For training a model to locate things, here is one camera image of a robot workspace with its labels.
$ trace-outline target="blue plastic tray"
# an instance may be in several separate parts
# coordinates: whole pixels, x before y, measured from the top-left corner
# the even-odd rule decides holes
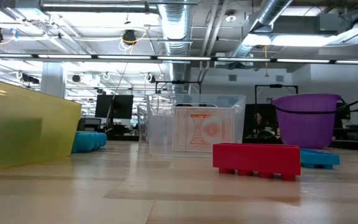
[[[106,143],[107,136],[104,133],[77,131],[71,153],[90,152],[105,146]]]
[[[307,168],[333,169],[339,165],[339,155],[310,149],[301,149],[301,166]]]

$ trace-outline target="purple bin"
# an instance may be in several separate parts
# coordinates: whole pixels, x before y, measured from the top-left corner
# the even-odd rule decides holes
[[[341,96],[308,93],[283,96],[273,104],[288,111],[334,111]],[[335,114],[294,114],[277,111],[284,144],[307,149],[322,149],[333,140]]]

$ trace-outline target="ceiling light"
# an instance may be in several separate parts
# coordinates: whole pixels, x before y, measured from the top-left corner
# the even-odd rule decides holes
[[[109,74],[109,72],[106,72],[106,74],[103,74],[103,79],[104,79],[104,80],[110,80],[110,74]]]
[[[248,34],[242,41],[244,45],[270,45],[272,40],[266,35]]]
[[[224,62],[270,62],[270,58],[218,58]]]
[[[1,58],[31,58],[29,54],[0,54]]]
[[[211,57],[158,56],[159,60],[211,60]]]
[[[192,44],[192,40],[164,40],[164,39],[157,39],[158,43],[173,43],[173,44]]]
[[[358,35],[358,27],[355,27],[351,30],[343,32],[337,36],[334,36],[328,44],[344,44],[346,41],[352,39]]]
[[[336,64],[358,65],[358,60],[337,60]]]
[[[322,47],[331,40],[331,37],[320,35],[278,35],[273,38],[272,45],[291,47]]]
[[[290,62],[290,63],[329,63],[329,60],[313,60],[313,59],[277,59],[277,62]]]
[[[234,22],[237,19],[234,15],[234,10],[227,11],[225,15],[227,16],[226,21],[228,22]]]
[[[75,99],[81,99],[81,98],[87,98],[87,99],[96,99],[97,96],[66,96],[66,98],[75,98]]]
[[[79,75],[73,75],[73,77],[71,79],[73,80],[73,82],[80,82],[81,81],[81,77]]]
[[[146,82],[151,82],[152,79],[153,79],[153,75],[151,75],[150,72],[144,76],[144,80]]]
[[[43,7],[123,7],[123,8],[131,8],[131,7],[139,7],[137,5],[120,5],[120,4],[44,4]]]
[[[152,57],[150,56],[136,56],[136,55],[99,55],[100,59],[118,59],[118,60],[126,60],[126,59],[139,59],[139,60],[150,60]]]
[[[16,72],[16,78],[17,79],[22,79],[22,77],[23,77],[22,72],[20,72],[20,71]]]
[[[38,55],[40,58],[92,58],[90,55]]]

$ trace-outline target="clear plastic container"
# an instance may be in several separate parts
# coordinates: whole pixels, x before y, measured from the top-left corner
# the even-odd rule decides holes
[[[139,132],[139,143],[148,143],[147,137],[147,106],[137,106],[137,130]]]
[[[245,111],[243,95],[148,95],[150,153],[212,157],[213,144],[242,142]]]

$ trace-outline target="ductwork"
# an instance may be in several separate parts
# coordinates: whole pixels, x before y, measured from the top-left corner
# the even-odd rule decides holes
[[[247,36],[250,31],[263,26],[271,26],[292,1],[293,0],[264,0],[260,10],[256,12],[257,16],[255,19],[247,18],[246,24],[244,25],[247,27],[245,35]],[[253,45],[249,45],[245,41],[242,41],[230,56],[246,57],[253,47]]]
[[[161,15],[162,32],[164,39],[183,40],[189,33],[190,8],[187,5],[159,4],[158,10]],[[188,55],[188,44],[183,42],[166,42],[167,55]],[[186,80],[190,71],[188,64],[171,63],[171,80]],[[181,92],[181,86],[172,85],[173,92]]]

